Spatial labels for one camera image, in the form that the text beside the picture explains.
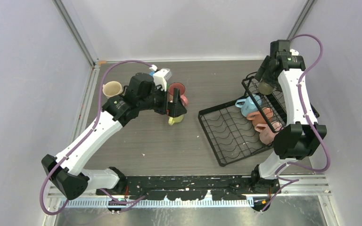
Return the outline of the lime green mug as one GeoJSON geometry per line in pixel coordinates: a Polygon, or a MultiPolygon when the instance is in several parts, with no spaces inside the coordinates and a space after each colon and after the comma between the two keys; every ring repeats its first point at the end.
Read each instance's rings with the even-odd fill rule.
{"type": "Polygon", "coordinates": [[[181,115],[181,116],[178,116],[178,117],[170,117],[169,116],[169,119],[168,119],[168,124],[170,126],[174,125],[174,124],[177,124],[177,123],[181,123],[184,119],[184,114],[181,115]]]}

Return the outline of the small beige cup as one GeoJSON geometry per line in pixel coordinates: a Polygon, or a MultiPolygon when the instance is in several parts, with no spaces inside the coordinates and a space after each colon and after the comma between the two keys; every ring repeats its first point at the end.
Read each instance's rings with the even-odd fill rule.
{"type": "Polygon", "coordinates": [[[275,88],[273,86],[269,85],[268,83],[266,83],[265,81],[261,81],[258,84],[258,91],[263,95],[269,95],[274,90],[275,90],[275,88]]]}

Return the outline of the salmon pink mug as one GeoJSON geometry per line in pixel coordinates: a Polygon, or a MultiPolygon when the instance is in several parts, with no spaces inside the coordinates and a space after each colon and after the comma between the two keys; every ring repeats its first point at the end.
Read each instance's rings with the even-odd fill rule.
{"type": "Polygon", "coordinates": [[[258,124],[267,124],[266,119],[271,121],[273,118],[273,110],[269,107],[265,107],[262,108],[262,112],[264,113],[264,116],[260,111],[256,111],[248,114],[247,119],[251,121],[254,126],[257,126],[258,124]]]}

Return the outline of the light pink mug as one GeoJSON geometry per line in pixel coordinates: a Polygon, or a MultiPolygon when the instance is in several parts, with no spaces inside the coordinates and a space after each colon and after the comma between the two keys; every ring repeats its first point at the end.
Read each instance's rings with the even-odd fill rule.
{"type": "Polygon", "coordinates": [[[275,132],[271,130],[268,124],[258,124],[255,126],[255,131],[259,132],[260,141],[265,145],[270,145],[274,141],[275,136],[283,128],[283,125],[280,122],[275,121],[272,123],[272,127],[275,132]]]}

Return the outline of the cream patterned mug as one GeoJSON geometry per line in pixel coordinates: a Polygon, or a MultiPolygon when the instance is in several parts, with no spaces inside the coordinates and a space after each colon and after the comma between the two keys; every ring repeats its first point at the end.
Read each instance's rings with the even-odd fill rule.
{"type": "Polygon", "coordinates": [[[111,98],[122,94],[123,86],[118,81],[110,81],[102,85],[102,93],[106,98],[111,98]]]}

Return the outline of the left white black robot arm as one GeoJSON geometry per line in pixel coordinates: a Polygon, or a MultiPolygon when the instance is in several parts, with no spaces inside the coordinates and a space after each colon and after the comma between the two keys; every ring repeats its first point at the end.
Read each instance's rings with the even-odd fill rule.
{"type": "Polygon", "coordinates": [[[49,180],[68,200],[78,198],[86,190],[108,189],[115,195],[126,189],[125,175],[115,167],[90,170],[84,166],[94,153],[141,111],[153,110],[172,118],[187,113],[180,91],[173,89],[169,100],[167,81],[172,73],[161,69],[153,75],[137,73],[120,93],[108,98],[89,127],[56,156],[47,154],[41,163],[49,180]]]}

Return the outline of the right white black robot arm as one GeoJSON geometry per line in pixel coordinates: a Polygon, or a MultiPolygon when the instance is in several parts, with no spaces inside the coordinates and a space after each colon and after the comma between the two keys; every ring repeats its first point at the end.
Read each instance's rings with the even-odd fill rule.
{"type": "Polygon", "coordinates": [[[254,76],[259,82],[260,94],[282,92],[286,112],[286,121],[280,130],[264,116],[275,137],[273,152],[251,173],[250,187],[256,193],[275,185],[279,173],[289,165],[297,165],[299,160],[312,156],[327,134],[326,126],[318,124],[311,108],[305,72],[304,59],[291,51],[290,41],[276,40],[270,43],[270,53],[254,76]]]}

